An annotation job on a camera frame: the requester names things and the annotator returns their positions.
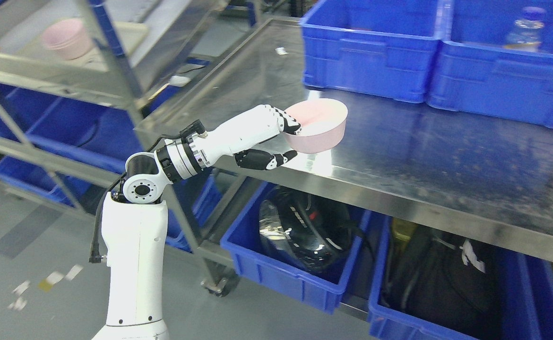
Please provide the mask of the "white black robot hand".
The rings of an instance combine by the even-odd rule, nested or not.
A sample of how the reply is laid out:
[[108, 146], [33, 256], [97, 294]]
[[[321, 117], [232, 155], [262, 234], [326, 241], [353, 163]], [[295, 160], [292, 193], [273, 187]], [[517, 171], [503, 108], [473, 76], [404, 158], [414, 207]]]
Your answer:
[[258, 105], [207, 132], [205, 137], [194, 137], [190, 146], [197, 160], [212, 166], [225, 155], [235, 157], [240, 168], [273, 170], [296, 157], [293, 149], [285, 153], [268, 153], [253, 149], [281, 133], [299, 135], [301, 124], [284, 110], [271, 105]]

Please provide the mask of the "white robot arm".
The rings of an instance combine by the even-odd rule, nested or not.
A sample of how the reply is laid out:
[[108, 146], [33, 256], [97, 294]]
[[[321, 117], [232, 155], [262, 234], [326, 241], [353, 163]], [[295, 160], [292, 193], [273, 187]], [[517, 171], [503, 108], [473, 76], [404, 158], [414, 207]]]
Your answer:
[[95, 340], [168, 340], [162, 280], [168, 231], [165, 187], [196, 176], [194, 135], [163, 135], [162, 148], [134, 153], [108, 187], [96, 213], [89, 261], [106, 262], [110, 291], [106, 322]]

